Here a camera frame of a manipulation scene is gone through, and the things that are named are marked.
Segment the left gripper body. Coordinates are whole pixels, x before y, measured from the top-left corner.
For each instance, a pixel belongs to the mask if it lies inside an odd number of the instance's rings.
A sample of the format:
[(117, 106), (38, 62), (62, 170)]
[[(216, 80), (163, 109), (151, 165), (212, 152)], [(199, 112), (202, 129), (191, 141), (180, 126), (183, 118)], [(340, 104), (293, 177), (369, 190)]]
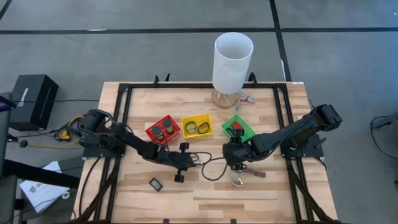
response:
[(155, 161), (158, 164), (176, 169), (188, 169), (196, 166), (191, 154), (188, 152), (160, 151), (155, 157)]

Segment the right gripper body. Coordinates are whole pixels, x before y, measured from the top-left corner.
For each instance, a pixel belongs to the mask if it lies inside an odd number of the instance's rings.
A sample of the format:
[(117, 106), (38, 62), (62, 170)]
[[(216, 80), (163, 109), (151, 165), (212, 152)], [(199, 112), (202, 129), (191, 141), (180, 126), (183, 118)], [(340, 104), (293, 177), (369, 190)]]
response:
[(226, 160), (227, 165), (233, 170), (233, 165), (237, 163), (255, 162), (259, 161), (261, 158), (261, 153), (258, 151), (259, 146), (259, 136), (254, 136), (248, 142), (242, 142), (241, 144), (235, 144), (231, 142), (231, 137), (229, 141), (223, 144), (223, 157)]

